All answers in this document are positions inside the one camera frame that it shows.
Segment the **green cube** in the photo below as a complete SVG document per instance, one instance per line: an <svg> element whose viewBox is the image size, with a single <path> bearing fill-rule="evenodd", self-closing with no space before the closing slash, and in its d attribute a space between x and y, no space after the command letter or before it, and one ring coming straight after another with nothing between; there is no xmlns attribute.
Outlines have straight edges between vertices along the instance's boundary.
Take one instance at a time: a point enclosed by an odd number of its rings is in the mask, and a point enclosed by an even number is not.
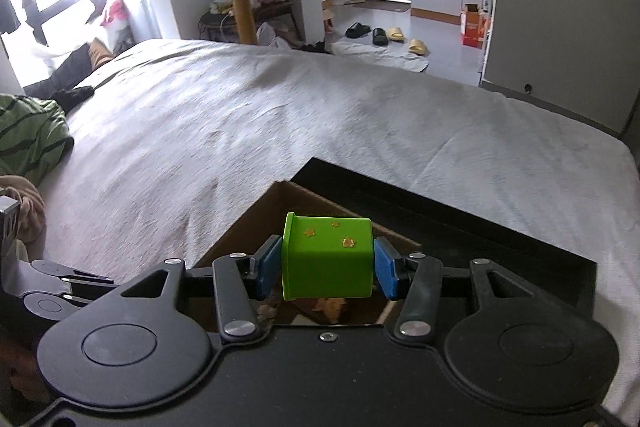
<svg viewBox="0 0 640 427"><path fill-rule="evenodd" d="M287 214L282 240L282 291L302 298L370 297L371 220Z"/></svg>

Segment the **tile floor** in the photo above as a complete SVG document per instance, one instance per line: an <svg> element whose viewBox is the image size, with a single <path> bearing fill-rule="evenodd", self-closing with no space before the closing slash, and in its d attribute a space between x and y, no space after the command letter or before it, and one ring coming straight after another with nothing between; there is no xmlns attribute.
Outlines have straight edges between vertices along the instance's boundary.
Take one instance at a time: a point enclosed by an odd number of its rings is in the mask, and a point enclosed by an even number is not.
<svg viewBox="0 0 640 427"><path fill-rule="evenodd" d="M333 6L335 36L328 41L344 38L344 32L354 22L371 28L391 28L400 26L407 39L420 39L430 51L427 59L427 73L463 84L477 86L480 82L478 67L482 60L482 50L463 46L460 42L460 27L444 22L411 17L404 13L372 10L353 6ZM353 42L370 44L371 34Z"/></svg>

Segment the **striped fabric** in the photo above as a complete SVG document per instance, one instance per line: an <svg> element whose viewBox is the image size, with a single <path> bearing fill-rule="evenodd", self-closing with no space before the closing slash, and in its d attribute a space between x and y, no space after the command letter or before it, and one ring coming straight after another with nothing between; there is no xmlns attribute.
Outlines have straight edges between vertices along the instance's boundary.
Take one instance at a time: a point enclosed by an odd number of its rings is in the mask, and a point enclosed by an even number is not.
<svg viewBox="0 0 640 427"><path fill-rule="evenodd" d="M38 185L73 144L56 102L0 94L0 174L23 176Z"/></svg>

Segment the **black slipper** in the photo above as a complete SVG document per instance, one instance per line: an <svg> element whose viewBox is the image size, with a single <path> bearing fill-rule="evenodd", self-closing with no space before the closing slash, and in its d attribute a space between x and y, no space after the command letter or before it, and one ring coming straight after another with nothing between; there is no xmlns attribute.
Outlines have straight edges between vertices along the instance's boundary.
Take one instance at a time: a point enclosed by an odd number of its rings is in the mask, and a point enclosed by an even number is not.
<svg viewBox="0 0 640 427"><path fill-rule="evenodd" d="M386 37L386 32L382 28L373 30L373 44L375 46L389 45L389 39Z"/></svg>
<svg viewBox="0 0 640 427"><path fill-rule="evenodd" d="M351 28L349 28L345 35L350 39L359 39L371 31L369 26L356 22Z"/></svg>

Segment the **bed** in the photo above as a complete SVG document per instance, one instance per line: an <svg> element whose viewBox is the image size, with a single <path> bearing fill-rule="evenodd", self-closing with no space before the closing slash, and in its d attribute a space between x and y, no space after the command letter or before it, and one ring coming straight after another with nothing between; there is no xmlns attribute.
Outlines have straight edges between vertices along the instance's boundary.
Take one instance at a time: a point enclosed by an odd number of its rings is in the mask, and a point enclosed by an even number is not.
<svg viewBox="0 0 640 427"><path fill-rule="evenodd" d="M640 181L618 140L428 74L234 44L147 41L86 83L75 148L40 186L47 259L118 281L193 266L317 156L599 263L622 360L605 406L636 425Z"/></svg>

